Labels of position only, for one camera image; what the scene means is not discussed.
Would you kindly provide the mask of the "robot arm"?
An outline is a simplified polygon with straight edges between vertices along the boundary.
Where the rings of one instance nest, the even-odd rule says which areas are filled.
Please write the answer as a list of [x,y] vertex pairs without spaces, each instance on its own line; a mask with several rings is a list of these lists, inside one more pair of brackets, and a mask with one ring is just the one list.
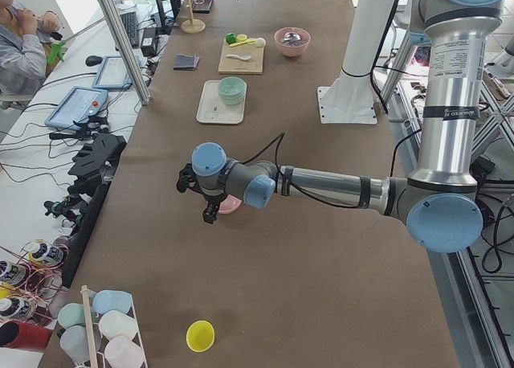
[[402,221],[424,248],[453,253],[480,236],[483,218],[470,175],[487,37],[500,25],[504,0],[413,0],[410,26],[431,43],[422,136],[415,170],[406,178],[365,176],[280,166],[247,165],[213,142],[197,146],[177,189],[204,197],[212,223],[229,196],[265,207],[273,194],[298,192],[342,209],[374,209]]

